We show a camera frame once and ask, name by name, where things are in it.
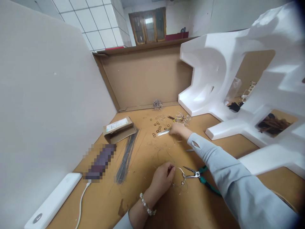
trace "white cable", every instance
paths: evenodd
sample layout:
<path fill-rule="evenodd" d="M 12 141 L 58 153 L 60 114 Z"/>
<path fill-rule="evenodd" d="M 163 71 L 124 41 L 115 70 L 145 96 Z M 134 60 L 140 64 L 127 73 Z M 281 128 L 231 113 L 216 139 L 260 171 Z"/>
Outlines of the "white cable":
<path fill-rule="evenodd" d="M 78 222 L 77 222 L 77 225 L 76 225 L 76 228 L 78 228 L 79 226 L 79 222 L 80 222 L 80 217 L 82 216 L 82 200 L 83 200 L 83 196 L 85 194 L 85 191 L 87 190 L 87 188 L 89 187 L 89 185 L 91 184 L 91 180 L 89 180 L 89 183 L 87 183 L 86 187 L 85 187 L 85 190 L 82 194 L 82 197 L 80 198 L 80 202 L 79 202 L 79 218 L 78 218 Z"/>

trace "white power bank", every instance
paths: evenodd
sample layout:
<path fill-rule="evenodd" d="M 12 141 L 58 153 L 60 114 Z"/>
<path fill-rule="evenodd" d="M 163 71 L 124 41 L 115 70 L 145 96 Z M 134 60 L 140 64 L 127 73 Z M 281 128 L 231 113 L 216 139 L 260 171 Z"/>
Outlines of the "white power bank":
<path fill-rule="evenodd" d="M 24 229 L 45 229 L 75 188 L 82 174 L 68 173 L 24 226 Z"/>

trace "beaded bracelet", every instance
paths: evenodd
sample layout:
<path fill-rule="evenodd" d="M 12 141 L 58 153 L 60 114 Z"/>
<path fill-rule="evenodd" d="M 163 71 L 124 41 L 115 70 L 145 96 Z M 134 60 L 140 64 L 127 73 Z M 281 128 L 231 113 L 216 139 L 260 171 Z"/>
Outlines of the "beaded bracelet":
<path fill-rule="evenodd" d="M 148 208 L 147 204 L 145 203 L 145 200 L 143 199 L 143 193 L 140 194 L 140 198 L 141 198 L 141 200 L 142 200 L 142 203 L 143 203 L 144 207 L 145 207 L 146 210 L 147 210 L 147 213 L 148 213 L 150 216 L 155 215 L 157 210 L 152 211 L 152 210 L 150 210 L 150 209 Z"/>

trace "hand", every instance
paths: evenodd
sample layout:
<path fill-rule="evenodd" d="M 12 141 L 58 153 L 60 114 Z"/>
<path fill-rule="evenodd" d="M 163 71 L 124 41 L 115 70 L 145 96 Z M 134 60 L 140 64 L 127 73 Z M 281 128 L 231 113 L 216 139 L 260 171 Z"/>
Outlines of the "hand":
<path fill-rule="evenodd" d="M 152 178 L 152 183 L 144 193 L 144 200 L 150 208 L 166 193 L 172 184 L 176 168 L 166 162 L 159 166 Z"/>
<path fill-rule="evenodd" d="M 172 124 L 172 129 L 171 131 L 169 132 L 169 134 L 181 134 L 183 132 L 183 130 L 185 130 L 186 127 L 184 126 L 183 123 L 180 123 L 180 122 L 174 122 Z"/>

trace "light blue sleeve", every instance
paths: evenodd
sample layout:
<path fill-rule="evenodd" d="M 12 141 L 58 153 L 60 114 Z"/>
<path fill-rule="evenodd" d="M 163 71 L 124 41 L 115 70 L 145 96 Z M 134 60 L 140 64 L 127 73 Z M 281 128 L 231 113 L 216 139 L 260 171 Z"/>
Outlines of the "light blue sleeve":
<path fill-rule="evenodd" d="M 292 228 L 297 223 L 298 215 L 221 147 L 196 133 L 187 143 L 209 168 L 241 228 Z"/>
<path fill-rule="evenodd" d="M 133 229 L 129 220 L 129 210 L 113 229 Z"/>

